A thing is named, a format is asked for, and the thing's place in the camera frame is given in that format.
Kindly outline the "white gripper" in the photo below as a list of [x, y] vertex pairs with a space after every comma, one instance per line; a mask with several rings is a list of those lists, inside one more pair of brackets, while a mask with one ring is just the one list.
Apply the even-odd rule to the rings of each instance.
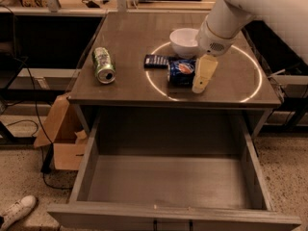
[[194, 93], [202, 93], [205, 91], [217, 69], [218, 60], [216, 56], [225, 54], [236, 38], [222, 38], [217, 36], [211, 31], [207, 21], [204, 21], [195, 39], [199, 48], [199, 54], [204, 56], [198, 58], [196, 61], [192, 91]]

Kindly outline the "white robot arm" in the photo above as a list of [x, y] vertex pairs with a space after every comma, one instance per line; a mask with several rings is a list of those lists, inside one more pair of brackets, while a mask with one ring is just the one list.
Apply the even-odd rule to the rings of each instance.
[[201, 55], [219, 56], [241, 30], [273, 73], [308, 72], [308, 0], [217, 0], [196, 41]]

